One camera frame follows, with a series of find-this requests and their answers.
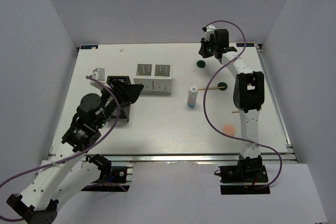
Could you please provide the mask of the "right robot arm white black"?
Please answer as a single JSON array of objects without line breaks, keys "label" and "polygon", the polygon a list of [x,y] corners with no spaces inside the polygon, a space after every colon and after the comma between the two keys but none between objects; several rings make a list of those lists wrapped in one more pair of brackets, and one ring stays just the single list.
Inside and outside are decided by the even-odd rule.
[{"label": "right robot arm white black", "polygon": [[240,116],[242,147],[239,152],[238,177],[247,182],[262,167],[258,143],[258,117],[265,101],[264,74],[253,71],[238,57],[238,50],[229,45],[227,29],[216,29],[213,25],[203,28],[199,54],[203,58],[214,56],[235,77],[233,102]]}]

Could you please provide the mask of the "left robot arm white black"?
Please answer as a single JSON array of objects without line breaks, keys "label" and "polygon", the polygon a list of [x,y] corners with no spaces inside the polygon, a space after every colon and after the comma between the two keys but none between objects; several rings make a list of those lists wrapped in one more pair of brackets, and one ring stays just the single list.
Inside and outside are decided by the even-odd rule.
[{"label": "left robot arm white black", "polygon": [[113,113],[134,104],[144,86],[117,79],[108,86],[92,77],[88,79],[97,84],[101,94],[89,93],[81,98],[70,127],[49,163],[30,169],[30,173],[40,173],[21,193],[7,199],[7,204],[27,223],[53,223],[58,211],[73,196],[93,181],[104,182],[110,178],[111,162],[100,154],[89,158],[78,171],[72,169],[108,136],[101,135],[99,130]]}]

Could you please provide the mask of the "dark green round puff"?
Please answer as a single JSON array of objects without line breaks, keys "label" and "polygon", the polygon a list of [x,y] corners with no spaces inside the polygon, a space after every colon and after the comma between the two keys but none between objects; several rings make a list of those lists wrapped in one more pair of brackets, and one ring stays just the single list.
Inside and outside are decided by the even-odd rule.
[{"label": "dark green round puff", "polygon": [[227,89],[227,83],[220,82],[220,83],[218,83],[217,87],[218,87],[219,90],[225,91]]},{"label": "dark green round puff", "polygon": [[196,65],[199,68],[204,68],[206,66],[206,62],[203,61],[203,60],[199,60],[199,61],[197,61]]}]

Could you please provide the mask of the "black mesh organizer box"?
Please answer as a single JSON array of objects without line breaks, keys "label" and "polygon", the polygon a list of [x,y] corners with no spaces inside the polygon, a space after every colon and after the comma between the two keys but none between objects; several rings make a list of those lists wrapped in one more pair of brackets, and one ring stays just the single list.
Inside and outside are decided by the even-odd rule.
[{"label": "black mesh organizer box", "polygon": [[[112,80],[114,79],[117,79],[118,81],[125,83],[125,84],[131,84],[131,80],[129,76],[107,76],[107,84],[109,86],[112,86]],[[131,104],[124,105],[121,107],[120,119],[126,120],[127,122],[129,122],[130,107],[131,107]]]}]

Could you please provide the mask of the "white slotted organizer box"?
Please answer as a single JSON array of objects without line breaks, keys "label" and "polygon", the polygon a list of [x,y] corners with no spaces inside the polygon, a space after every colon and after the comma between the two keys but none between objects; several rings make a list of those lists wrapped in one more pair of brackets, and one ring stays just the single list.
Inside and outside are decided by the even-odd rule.
[{"label": "white slotted organizer box", "polygon": [[135,84],[144,86],[142,94],[172,93],[173,67],[167,64],[139,63],[133,78]]}]

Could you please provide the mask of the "white spray bottle teal base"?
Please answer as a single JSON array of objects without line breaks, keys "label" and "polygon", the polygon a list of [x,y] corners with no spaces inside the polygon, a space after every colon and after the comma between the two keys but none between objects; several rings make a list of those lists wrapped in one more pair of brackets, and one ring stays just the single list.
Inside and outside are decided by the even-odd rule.
[{"label": "white spray bottle teal base", "polygon": [[197,96],[198,96],[198,88],[196,86],[191,86],[188,91],[187,102],[186,102],[187,106],[189,106],[190,108],[195,107]]}]

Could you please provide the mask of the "blue label sticker right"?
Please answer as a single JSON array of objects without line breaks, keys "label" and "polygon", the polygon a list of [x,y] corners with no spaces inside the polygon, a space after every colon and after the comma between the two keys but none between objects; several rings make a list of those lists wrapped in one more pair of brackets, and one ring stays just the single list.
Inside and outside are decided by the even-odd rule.
[{"label": "blue label sticker right", "polygon": [[241,42],[241,43],[236,43],[236,46],[237,47],[255,47],[255,44],[254,43],[252,43],[252,42],[247,42],[247,43],[243,43],[243,42]]}]

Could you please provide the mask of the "blue label sticker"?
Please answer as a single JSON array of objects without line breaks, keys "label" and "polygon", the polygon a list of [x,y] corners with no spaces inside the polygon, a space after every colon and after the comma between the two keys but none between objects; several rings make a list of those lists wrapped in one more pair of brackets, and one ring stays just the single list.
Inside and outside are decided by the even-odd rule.
[{"label": "blue label sticker", "polygon": [[241,42],[241,43],[236,43],[236,46],[237,47],[255,47],[255,44],[254,43],[252,43],[252,42],[247,42],[247,43],[243,43],[243,42]]},{"label": "blue label sticker", "polygon": [[81,45],[80,50],[95,50],[98,49],[98,45]]}]

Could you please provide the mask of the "blue label sticker left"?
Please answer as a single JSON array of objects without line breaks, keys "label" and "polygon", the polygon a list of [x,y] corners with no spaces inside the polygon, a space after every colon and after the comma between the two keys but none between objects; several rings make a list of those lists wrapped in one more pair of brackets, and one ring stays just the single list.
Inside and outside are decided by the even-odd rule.
[{"label": "blue label sticker left", "polygon": [[80,50],[95,50],[98,49],[98,45],[81,45]]}]

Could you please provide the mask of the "peach round powder puff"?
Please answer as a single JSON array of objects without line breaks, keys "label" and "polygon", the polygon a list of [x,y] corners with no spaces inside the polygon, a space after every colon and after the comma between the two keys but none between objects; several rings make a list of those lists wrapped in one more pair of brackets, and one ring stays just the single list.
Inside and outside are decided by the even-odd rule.
[{"label": "peach round powder puff", "polygon": [[235,136],[236,129],[232,124],[226,124],[222,128],[222,132],[229,136]]}]

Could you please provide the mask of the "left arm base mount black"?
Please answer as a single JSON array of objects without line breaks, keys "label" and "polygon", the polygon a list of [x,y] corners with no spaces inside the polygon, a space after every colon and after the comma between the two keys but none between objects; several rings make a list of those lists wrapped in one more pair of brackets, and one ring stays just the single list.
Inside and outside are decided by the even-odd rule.
[{"label": "left arm base mount black", "polygon": [[131,185],[133,176],[132,165],[112,164],[110,171],[86,186],[82,191],[105,192],[105,193],[126,193]]}]

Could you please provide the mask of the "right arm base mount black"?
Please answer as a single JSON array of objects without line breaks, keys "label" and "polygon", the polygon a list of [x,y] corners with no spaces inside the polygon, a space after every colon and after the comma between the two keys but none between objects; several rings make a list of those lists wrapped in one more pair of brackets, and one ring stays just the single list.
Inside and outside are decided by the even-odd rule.
[{"label": "right arm base mount black", "polygon": [[256,174],[243,178],[238,166],[219,166],[214,175],[220,178],[222,195],[269,195],[268,175],[265,166]]}]

